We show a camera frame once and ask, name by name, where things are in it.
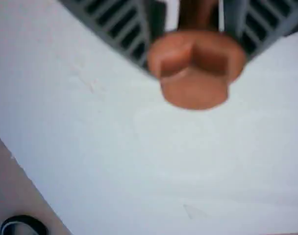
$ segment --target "black ring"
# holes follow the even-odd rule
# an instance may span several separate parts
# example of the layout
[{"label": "black ring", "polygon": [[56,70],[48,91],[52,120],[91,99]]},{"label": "black ring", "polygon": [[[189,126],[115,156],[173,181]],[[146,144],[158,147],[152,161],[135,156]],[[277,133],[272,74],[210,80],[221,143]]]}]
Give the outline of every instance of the black ring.
[{"label": "black ring", "polygon": [[28,215],[16,215],[5,220],[0,228],[0,235],[14,235],[15,226],[24,224],[36,235],[49,235],[47,227],[39,220]]}]

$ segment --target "brown knob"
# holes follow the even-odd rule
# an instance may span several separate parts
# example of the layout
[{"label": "brown knob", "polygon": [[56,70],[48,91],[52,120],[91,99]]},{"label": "brown knob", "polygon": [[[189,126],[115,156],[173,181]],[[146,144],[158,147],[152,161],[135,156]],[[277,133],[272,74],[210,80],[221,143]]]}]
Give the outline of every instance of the brown knob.
[{"label": "brown knob", "polygon": [[203,110],[228,98],[228,86],[242,72],[246,56],[218,32],[180,31],[157,40],[149,50],[149,70],[161,82],[167,101]]}]

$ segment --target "white surface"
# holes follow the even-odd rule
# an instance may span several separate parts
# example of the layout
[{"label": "white surface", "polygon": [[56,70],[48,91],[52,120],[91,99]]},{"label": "white surface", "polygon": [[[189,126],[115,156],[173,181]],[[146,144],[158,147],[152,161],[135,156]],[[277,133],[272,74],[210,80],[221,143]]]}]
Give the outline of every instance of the white surface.
[{"label": "white surface", "polygon": [[165,31],[174,31],[178,28],[179,0],[158,0],[167,5]]},{"label": "white surface", "polygon": [[298,35],[188,112],[55,1],[0,0],[0,137],[74,235],[298,232]]}]

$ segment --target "metal grill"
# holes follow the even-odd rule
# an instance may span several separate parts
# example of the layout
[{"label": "metal grill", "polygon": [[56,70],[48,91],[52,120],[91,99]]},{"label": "metal grill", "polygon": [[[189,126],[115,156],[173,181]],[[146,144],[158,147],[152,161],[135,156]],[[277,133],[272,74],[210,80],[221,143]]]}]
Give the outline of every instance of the metal grill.
[{"label": "metal grill", "polygon": [[141,0],[60,0],[77,18],[115,50],[146,67],[151,43]]},{"label": "metal grill", "polygon": [[225,28],[249,59],[298,25],[298,0],[226,0]]}]

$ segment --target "vent grille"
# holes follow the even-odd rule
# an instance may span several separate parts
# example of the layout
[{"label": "vent grille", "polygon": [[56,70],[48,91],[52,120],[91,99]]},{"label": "vent grille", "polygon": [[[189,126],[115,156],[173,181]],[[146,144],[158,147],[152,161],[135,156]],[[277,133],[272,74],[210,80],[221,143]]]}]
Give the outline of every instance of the vent grille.
[{"label": "vent grille", "polygon": [[227,32],[242,44],[249,59],[298,25],[298,0],[230,0],[224,9]]},{"label": "vent grille", "polygon": [[95,34],[146,69],[150,45],[146,9],[141,0],[60,0]]}]

